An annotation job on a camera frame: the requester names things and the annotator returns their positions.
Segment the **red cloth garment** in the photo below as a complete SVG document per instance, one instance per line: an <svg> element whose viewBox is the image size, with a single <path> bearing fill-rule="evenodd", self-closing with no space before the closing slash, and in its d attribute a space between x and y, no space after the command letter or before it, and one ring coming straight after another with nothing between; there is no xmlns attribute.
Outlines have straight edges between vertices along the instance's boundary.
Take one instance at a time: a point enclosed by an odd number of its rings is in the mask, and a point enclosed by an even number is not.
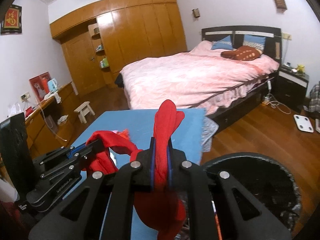
<svg viewBox="0 0 320 240"><path fill-rule="evenodd" d="M186 217L183 202L177 193L169 188L168 143L172 133L178 128L184 113L177 111L171 100L165 100L155 114L153 136L155 138L155 170L154 189L150 193L136 193L134 206L140 220L148 227L157 230L158 239L174 239L180 232ZM88 174L100 171L112 174L118 171L110 157L110 150L119 154L127 154L131 161L137 159L141 152L131 141L126 140L113 131L95 131L88 143L101 140L103 151L89 155L81 161L80 167Z"/></svg>

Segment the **red plastic bag ball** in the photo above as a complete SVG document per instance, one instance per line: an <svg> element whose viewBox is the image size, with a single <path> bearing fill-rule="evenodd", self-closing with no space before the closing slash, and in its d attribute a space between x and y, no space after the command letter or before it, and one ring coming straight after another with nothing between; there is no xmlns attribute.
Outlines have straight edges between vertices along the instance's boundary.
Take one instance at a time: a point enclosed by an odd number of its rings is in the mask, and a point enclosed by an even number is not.
<svg viewBox="0 0 320 240"><path fill-rule="evenodd" d="M118 131L117 134L125 138L126 140L130 141L130 134L128 129L124 129L123 131Z"/></svg>

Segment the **wooden side cabinet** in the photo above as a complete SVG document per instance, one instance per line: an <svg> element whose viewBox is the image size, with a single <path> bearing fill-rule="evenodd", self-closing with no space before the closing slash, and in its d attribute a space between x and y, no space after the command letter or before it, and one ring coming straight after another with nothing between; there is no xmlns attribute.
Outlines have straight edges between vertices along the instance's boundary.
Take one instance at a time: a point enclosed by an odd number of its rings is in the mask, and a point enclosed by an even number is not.
<svg viewBox="0 0 320 240"><path fill-rule="evenodd" d="M62 86L58 95L60 103L51 97L38 104L29 101L23 104L25 110L33 111L25 119L27 144L33 159L71 143L77 120L74 110L80 101L71 83Z"/></svg>

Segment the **small white wooden stool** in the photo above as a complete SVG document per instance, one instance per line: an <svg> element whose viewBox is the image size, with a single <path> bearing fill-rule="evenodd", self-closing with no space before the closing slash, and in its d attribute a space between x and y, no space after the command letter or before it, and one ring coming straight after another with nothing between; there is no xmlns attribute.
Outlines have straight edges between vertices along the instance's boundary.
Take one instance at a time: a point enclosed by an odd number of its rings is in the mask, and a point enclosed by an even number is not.
<svg viewBox="0 0 320 240"><path fill-rule="evenodd" d="M89 101L83 102L79 107L74 110L74 113L78 115L78 118L82 124L86 124L86 115L91 114L95 116L95 112L93 111L92 107L90 106Z"/></svg>

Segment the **blue table mat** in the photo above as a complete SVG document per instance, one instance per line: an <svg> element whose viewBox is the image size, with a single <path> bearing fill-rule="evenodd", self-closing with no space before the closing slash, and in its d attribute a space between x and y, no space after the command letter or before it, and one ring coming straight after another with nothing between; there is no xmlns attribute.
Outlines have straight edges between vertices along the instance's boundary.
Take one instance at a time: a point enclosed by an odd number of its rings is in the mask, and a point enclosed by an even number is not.
<svg viewBox="0 0 320 240"><path fill-rule="evenodd" d="M202 158L201 135L204 124L204 109L182 109L185 117L171 136L173 148L183 151L186 158L199 164ZM78 147L86 142L95 131L129 131L130 140L139 149L150 146L153 135L155 109L125 111L105 111L91 123L82 124L76 121L71 146Z"/></svg>

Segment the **light blue electric kettle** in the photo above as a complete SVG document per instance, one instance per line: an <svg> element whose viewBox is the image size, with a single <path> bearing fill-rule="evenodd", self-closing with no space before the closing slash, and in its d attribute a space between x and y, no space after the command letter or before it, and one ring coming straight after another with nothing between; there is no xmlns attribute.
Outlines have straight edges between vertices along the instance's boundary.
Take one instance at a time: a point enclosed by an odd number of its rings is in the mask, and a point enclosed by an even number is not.
<svg viewBox="0 0 320 240"><path fill-rule="evenodd" d="M57 83L57 80L56 79L51 79L47 82L47 85L48 85L48 89L51 93L55 93L57 92L59 89L58 89L58 83Z"/></svg>

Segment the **bed with pink duvet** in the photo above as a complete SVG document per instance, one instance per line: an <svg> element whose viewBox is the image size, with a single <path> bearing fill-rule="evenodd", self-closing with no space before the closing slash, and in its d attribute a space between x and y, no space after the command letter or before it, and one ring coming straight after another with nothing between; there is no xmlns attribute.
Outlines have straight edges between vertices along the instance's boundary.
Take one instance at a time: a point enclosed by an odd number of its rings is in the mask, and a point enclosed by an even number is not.
<svg viewBox="0 0 320 240"><path fill-rule="evenodd" d="M211 50L214 41L228 35L236 50L245 34L266 37L262 55L253 61L226 59L221 57L226 50ZM201 36L191 51L147 57L120 71L114 83L123 89L130 109L157 109L169 99L178 108L204 109L225 129L262 103L280 67L281 29L228 25L204 28Z"/></svg>

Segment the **red white book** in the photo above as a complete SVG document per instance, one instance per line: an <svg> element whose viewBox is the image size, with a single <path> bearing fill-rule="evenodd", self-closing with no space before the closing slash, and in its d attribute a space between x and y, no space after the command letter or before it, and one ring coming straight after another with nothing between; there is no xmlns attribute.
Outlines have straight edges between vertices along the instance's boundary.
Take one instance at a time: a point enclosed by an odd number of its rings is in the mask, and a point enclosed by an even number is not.
<svg viewBox="0 0 320 240"><path fill-rule="evenodd" d="M320 120L315 119L315 129L318 133L320 133Z"/></svg>

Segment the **black white nightstand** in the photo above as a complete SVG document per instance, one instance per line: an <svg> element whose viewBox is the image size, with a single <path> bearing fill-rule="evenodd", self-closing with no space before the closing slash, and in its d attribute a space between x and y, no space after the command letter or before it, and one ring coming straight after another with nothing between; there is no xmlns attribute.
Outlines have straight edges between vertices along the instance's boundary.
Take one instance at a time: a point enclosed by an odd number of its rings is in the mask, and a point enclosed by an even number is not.
<svg viewBox="0 0 320 240"><path fill-rule="evenodd" d="M307 74L294 73L292 69L281 66L278 69L272 93L279 102L300 113L303 109L308 84Z"/></svg>

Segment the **brown dotted pillow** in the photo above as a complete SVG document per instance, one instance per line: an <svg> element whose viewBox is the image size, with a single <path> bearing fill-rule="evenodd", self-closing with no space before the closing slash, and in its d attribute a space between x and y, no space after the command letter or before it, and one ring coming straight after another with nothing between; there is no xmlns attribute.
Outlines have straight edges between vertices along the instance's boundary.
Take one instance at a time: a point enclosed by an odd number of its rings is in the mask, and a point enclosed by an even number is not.
<svg viewBox="0 0 320 240"><path fill-rule="evenodd" d="M236 50L226 50L221 57L238 61L253 61L262 55L262 51L250 46L241 46Z"/></svg>

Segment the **left blue pillow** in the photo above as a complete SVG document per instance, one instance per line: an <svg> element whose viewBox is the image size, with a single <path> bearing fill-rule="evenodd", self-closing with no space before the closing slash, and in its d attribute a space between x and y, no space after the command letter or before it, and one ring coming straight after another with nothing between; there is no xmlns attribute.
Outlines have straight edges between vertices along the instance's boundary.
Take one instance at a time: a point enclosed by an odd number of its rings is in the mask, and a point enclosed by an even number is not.
<svg viewBox="0 0 320 240"><path fill-rule="evenodd" d="M219 41L214 41L211 50L216 49L233 50L231 35L228 35Z"/></svg>

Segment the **blue pillow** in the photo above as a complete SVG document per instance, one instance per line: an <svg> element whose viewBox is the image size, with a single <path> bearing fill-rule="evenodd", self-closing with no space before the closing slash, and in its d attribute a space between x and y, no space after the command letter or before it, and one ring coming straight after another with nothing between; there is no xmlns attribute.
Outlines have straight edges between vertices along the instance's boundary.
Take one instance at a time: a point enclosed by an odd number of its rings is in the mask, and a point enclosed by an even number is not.
<svg viewBox="0 0 320 240"><path fill-rule="evenodd" d="M211 50L216 49L233 50L231 35L228 35L219 41L214 41Z"/></svg>
<svg viewBox="0 0 320 240"><path fill-rule="evenodd" d="M260 51L264 51L265 42L266 42L266 37L245 34L242 45L249 46Z"/></svg>

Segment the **yellow plush toy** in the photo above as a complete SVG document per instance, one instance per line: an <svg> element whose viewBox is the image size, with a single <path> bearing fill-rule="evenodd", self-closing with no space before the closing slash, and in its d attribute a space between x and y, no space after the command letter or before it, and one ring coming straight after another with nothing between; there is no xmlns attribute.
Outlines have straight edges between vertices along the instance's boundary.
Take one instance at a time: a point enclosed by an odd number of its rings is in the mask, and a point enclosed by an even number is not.
<svg viewBox="0 0 320 240"><path fill-rule="evenodd" d="M296 70L297 70L297 74L299 75L305 74L305 66L302 64L298 64Z"/></svg>

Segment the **framed red wall picture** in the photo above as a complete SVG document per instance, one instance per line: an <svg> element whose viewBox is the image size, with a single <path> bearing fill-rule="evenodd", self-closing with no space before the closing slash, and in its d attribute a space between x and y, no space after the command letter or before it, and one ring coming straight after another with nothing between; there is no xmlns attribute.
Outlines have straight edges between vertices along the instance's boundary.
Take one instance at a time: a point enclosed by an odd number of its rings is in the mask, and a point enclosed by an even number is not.
<svg viewBox="0 0 320 240"><path fill-rule="evenodd" d="M1 22L1 35L22 33L22 7L12 4Z"/></svg>

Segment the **right wall lamp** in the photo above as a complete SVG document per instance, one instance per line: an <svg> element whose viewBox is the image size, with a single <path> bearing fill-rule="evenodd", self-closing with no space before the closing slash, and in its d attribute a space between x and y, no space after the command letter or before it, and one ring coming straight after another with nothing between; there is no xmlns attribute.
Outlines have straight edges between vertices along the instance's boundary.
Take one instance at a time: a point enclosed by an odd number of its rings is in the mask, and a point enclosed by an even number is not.
<svg viewBox="0 0 320 240"><path fill-rule="evenodd" d="M274 2L278 10L282 10L282 11L287 10L285 0L274 0Z"/></svg>

